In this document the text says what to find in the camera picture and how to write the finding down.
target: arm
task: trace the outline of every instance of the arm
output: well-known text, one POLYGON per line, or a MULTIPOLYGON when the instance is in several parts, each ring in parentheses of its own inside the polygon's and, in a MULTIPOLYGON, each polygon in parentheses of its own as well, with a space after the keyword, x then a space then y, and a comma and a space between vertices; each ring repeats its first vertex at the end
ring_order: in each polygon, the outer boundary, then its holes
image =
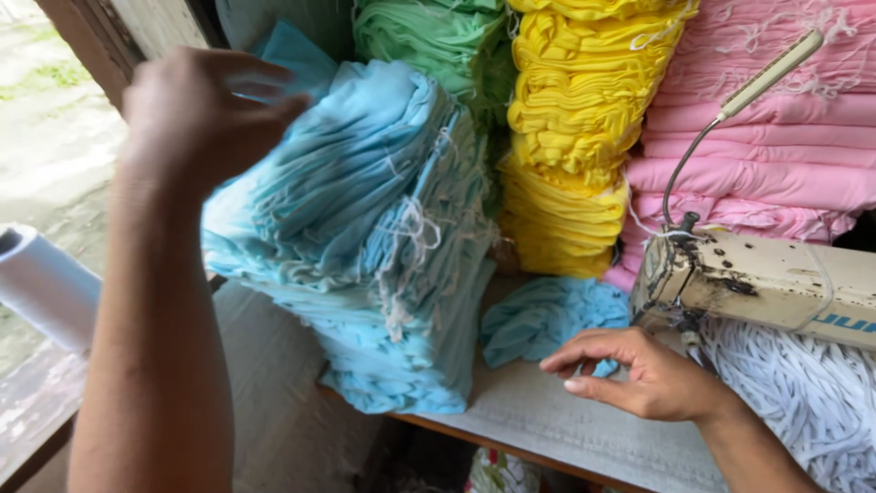
POLYGON ((723 382, 640 329, 584 331, 541 362, 566 390, 660 421, 692 421, 734 493, 820 493, 788 450, 723 382), (603 358, 630 367, 628 382, 590 376, 603 358), (578 366, 581 375, 571 378, 578 366))
POLYGON ((178 49, 138 68, 112 184, 109 253, 70 465, 72 492, 231 487, 230 387, 201 264, 201 204, 279 142, 303 111, 290 74, 246 54, 178 49), (230 75, 259 80, 228 87, 230 75))

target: fingernail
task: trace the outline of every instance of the fingernail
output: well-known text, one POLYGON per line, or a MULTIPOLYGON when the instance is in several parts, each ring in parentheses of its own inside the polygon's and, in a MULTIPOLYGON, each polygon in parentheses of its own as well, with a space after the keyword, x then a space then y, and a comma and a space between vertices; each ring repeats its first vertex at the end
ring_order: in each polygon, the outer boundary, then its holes
POLYGON ((564 382, 563 386, 569 392, 581 392, 582 390, 587 388, 587 382, 582 381, 582 380, 572 379, 572 380, 567 380, 566 382, 564 382))

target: paper roll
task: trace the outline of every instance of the paper roll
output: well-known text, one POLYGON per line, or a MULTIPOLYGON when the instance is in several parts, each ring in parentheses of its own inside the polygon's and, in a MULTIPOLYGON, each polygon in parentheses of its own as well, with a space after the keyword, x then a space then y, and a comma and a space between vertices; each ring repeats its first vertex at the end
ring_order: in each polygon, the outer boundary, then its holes
POLYGON ((26 225, 0 225, 0 303, 55 344, 91 347, 101 279, 26 225))

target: ground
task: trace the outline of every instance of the ground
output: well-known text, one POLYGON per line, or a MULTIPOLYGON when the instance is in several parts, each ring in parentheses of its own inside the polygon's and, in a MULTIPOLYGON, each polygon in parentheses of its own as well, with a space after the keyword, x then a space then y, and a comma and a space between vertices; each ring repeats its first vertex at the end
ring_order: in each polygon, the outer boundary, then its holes
MULTIPOLYGON (((44 17, 0 24, 0 224, 32 225, 98 275, 126 127, 44 17)), ((0 378, 43 336, 0 305, 0 378)))

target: hand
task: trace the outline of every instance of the hand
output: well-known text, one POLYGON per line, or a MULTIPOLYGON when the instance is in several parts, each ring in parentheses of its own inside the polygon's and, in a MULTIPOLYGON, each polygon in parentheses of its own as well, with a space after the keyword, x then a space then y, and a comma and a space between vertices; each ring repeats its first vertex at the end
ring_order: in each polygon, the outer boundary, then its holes
POLYGON ((307 108, 306 96, 282 98, 292 79, 279 65, 227 50, 178 47, 139 65, 124 93, 130 133, 117 180, 125 188, 171 189, 200 206, 215 186, 274 148, 307 108))
POLYGON ((566 390, 645 419, 711 421, 745 403, 716 377, 638 327, 583 331, 541 362, 566 390), (630 367, 628 382, 590 376, 603 358, 630 367), (569 379, 581 366, 581 375, 569 379))

